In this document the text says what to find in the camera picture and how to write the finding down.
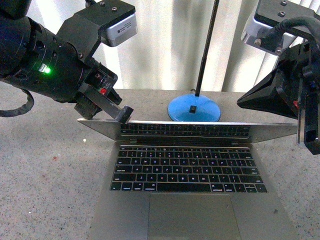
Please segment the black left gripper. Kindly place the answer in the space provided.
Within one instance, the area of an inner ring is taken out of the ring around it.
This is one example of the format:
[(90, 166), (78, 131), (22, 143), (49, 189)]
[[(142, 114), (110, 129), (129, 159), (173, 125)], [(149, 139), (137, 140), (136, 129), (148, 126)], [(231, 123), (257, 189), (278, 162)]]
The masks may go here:
[(128, 105), (119, 107), (123, 99), (114, 89), (118, 76), (94, 59), (90, 63), (91, 68), (85, 70), (76, 94), (74, 109), (87, 120), (104, 111), (117, 122), (126, 124), (133, 109)]

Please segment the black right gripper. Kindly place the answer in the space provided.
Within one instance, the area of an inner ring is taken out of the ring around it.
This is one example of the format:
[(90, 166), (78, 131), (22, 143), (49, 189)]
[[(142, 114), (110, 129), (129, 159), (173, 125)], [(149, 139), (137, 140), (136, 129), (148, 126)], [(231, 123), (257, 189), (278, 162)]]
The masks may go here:
[(314, 42), (288, 48), (276, 67), (237, 100), (244, 109), (296, 119), (297, 143), (320, 153), (320, 51)]

